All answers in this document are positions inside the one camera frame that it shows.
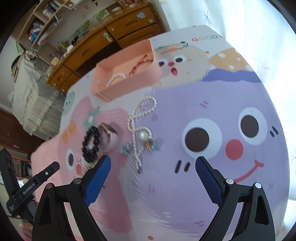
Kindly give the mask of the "pink smart watch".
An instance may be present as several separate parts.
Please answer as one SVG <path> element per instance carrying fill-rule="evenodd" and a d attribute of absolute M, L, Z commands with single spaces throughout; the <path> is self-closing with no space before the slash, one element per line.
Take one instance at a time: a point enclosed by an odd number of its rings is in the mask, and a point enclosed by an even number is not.
<path fill-rule="evenodd" d="M 118 143 L 118 134 L 115 129 L 106 123 L 100 123 L 98 130 L 100 140 L 99 146 L 102 152 L 107 153 L 113 150 Z"/>

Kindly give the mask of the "blue flower clip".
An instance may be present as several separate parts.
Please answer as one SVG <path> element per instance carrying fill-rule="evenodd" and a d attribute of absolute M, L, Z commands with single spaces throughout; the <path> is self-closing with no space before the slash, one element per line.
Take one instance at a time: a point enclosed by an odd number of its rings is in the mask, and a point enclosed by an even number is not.
<path fill-rule="evenodd" d="M 129 155 L 131 151 L 132 151 L 132 146 L 129 143 L 119 146 L 119 152 L 121 154 Z"/>

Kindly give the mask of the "round pearl brooch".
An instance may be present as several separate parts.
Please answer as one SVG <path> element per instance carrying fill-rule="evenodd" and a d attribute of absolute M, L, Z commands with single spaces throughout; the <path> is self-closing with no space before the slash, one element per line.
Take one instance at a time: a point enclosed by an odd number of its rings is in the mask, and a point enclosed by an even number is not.
<path fill-rule="evenodd" d="M 138 138 L 142 141 L 142 142 L 148 142 L 151 139 L 151 134 L 149 131 L 147 130 L 141 130 L 138 133 Z"/>

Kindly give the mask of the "white lace bed cover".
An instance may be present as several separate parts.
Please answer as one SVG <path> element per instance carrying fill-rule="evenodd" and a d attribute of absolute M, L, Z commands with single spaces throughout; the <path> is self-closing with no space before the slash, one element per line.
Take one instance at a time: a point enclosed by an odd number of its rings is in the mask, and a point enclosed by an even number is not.
<path fill-rule="evenodd" d="M 59 133 L 65 96 L 47 84 L 53 67 L 22 55 L 17 64 L 12 114 L 31 136 L 49 140 Z"/>

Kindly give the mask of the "cartoon printed table mat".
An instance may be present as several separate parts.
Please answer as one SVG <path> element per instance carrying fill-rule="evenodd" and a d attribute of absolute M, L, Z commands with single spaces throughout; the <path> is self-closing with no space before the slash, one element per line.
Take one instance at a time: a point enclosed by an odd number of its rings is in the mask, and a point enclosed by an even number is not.
<path fill-rule="evenodd" d="M 196 173 L 199 156 L 237 184 L 262 185 L 280 233 L 290 171 L 285 136 L 259 77 L 222 36 L 206 25 L 150 39 L 159 80 L 110 102 L 94 96 L 95 68 L 68 91 L 60 132 L 32 154 L 38 173 L 54 161 L 55 185 L 82 177 L 82 143 L 90 127 L 112 126 L 111 171 L 90 211 L 108 240 L 198 240 L 218 206 Z M 148 142 L 138 138 L 151 134 Z M 132 151 L 121 154 L 129 143 Z"/>

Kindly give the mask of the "pink plastic tray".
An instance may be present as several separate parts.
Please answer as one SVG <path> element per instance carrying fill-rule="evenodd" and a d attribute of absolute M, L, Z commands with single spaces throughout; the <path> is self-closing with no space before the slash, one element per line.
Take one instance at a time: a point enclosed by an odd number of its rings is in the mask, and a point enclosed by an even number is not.
<path fill-rule="evenodd" d="M 91 93 L 105 102 L 155 84 L 161 76 L 149 39 L 130 45 L 97 63 Z"/>

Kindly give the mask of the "wooden desk with drawers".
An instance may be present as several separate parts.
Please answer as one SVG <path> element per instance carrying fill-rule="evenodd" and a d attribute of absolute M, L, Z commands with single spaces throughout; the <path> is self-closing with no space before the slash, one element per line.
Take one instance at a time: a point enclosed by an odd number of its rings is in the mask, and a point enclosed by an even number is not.
<path fill-rule="evenodd" d="M 163 33 L 152 4 L 143 1 L 110 14 L 78 40 L 50 74 L 47 84 L 63 94 L 104 58 Z"/>

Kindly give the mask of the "wall shelf with items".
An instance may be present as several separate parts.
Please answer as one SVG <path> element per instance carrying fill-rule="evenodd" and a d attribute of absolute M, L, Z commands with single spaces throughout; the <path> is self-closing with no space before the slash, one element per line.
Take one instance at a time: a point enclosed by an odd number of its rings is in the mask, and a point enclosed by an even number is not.
<path fill-rule="evenodd" d="M 38 1 L 21 18 L 11 37 L 26 50 L 39 51 L 63 20 L 63 13 L 73 10 L 79 1 Z"/>

